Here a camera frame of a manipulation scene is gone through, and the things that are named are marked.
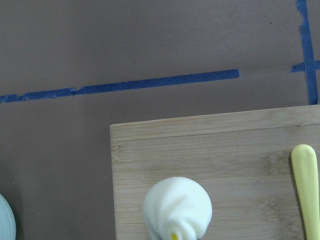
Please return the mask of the white steamed bun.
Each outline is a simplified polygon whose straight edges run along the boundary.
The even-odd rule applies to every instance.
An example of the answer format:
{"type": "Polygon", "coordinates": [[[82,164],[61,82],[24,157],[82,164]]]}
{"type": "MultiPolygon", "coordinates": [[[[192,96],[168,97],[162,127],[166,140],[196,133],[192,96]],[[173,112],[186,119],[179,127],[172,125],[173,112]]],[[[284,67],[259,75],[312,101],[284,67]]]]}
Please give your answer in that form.
{"type": "Polygon", "coordinates": [[[175,176],[150,188],[142,213],[152,240],[200,240],[211,222],[213,207],[199,183],[175,176]]]}

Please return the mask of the light green bowl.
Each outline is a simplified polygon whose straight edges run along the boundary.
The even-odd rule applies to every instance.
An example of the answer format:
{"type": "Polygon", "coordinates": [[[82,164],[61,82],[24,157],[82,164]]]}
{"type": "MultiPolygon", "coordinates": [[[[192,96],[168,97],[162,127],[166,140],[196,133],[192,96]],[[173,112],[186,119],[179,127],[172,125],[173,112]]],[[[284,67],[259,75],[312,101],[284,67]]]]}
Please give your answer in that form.
{"type": "Polygon", "coordinates": [[[7,200],[0,195],[0,239],[16,239],[16,221],[13,211],[7,200]]]}

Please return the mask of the wooden cutting board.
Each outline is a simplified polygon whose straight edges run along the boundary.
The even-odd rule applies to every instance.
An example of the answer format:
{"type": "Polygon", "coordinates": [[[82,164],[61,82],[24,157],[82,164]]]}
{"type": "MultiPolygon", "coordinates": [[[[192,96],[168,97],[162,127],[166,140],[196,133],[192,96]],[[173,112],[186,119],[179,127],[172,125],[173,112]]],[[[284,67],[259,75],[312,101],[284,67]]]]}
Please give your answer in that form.
{"type": "Polygon", "coordinates": [[[110,138],[118,240],[150,238],[144,196],[174,176],[208,192],[207,240],[305,239],[290,156],[319,152],[318,105],[113,124],[110,138]]]}

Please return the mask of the yellow plastic knife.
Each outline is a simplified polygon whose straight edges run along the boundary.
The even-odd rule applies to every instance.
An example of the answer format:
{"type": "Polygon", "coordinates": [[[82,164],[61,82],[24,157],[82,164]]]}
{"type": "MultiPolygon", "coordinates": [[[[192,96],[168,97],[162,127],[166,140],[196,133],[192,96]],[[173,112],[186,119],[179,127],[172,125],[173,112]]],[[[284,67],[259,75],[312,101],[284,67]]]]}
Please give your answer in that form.
{"type": "Polygon", "coordinates": [[[318,162],[315,150],[300,144],[291,152],[294,179],[300,201],[306,238],[320,238],[320,195],[318,162]]]}

